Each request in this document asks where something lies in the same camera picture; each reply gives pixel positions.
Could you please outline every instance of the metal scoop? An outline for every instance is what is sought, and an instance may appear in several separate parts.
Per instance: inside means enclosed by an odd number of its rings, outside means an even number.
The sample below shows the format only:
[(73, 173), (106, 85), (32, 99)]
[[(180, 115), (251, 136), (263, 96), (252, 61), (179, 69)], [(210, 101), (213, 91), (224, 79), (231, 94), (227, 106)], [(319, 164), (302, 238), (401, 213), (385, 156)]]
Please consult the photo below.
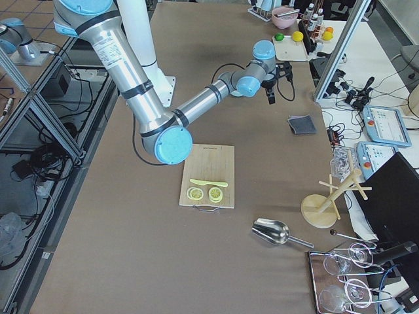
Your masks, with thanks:
[(314, 245), (301, 240), (297, 237), (289, 235), (289, 228), (286, 224), (278, 220), (271, 220), (265, 218), (258, 218), (253, 222), (251, 229), (253, 233), (274, 245), (286, 243), (288, 240), (305, 245), (306, 247), (314, 248)]

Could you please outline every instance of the bottle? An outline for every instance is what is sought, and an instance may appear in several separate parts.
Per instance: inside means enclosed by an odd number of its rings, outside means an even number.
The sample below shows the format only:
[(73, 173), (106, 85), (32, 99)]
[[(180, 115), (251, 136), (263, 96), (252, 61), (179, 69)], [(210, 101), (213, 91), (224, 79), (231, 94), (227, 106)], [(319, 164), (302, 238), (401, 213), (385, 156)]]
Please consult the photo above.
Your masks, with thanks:
[(324, 19), (324, 15), (323, 15), (323, 9), (320, 8), (318, 10), (318, 17), (317, 17), (317, 25), (321, 25), (323, 23), (323, 19)]
[(302, 16), (302, 22), (308, 24), (314, 12), (314, 3), (310, 3)]
[(312, 34), (312, 38), (313, 39), (317, 39), (320, 37), (321, 35), (321, 25), (323, 24), (323, 9), (319, 9), (318, 10), (318, 17), (317, 17), (317, 24), (316, 24), (316, 28), (314, 29), (314, 32)]
[(318, 15), (317, 13), (314, 13), (310, 19), (310, 21), (308, 22), (307, 25), (307, 31), (314, 31), (316, 26), (317, 26), (317, 19), (318, 19)]

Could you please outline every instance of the gray cloth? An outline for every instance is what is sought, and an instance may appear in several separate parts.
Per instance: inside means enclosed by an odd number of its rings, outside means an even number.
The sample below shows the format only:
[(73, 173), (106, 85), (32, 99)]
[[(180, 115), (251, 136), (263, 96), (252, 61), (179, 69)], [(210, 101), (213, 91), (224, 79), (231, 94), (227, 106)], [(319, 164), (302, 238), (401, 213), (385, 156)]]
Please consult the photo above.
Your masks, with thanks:
[(306, 116), (290, 116), (287, 120), (294, 134), (316, 134), (317, 129), (313, 124), (310, 115)]

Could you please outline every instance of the computer monitor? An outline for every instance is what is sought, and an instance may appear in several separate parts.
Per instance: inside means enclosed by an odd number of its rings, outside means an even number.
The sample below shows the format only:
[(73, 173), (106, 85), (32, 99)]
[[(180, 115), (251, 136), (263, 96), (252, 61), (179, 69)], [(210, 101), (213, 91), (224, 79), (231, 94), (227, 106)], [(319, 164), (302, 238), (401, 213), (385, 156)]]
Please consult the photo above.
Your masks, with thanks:
[[(363, 186), (371, 186), (365, 201), (356, 198), (380, 243), (406, 241), (419, 245), (419, 174), (396, 152)], [(419, 253), (395, 259), (410, 289), (419, 295)]]

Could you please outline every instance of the wooden base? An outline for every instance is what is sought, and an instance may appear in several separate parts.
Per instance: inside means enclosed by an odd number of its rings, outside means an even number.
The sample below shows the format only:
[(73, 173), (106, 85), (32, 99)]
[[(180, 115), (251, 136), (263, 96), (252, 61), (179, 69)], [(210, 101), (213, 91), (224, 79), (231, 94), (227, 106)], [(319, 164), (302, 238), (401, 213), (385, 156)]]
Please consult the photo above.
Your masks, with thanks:
[(316, 228), (329, 228), (333, 226), (337, 220), (337, 215), (332, 204), (330, 204), (324, 212), (318, 212), (320, 205), (322, 205), (326, 199), (325, 196), (312, 194), (304, 198), (301, 202), (301, 213), (304, 219)]

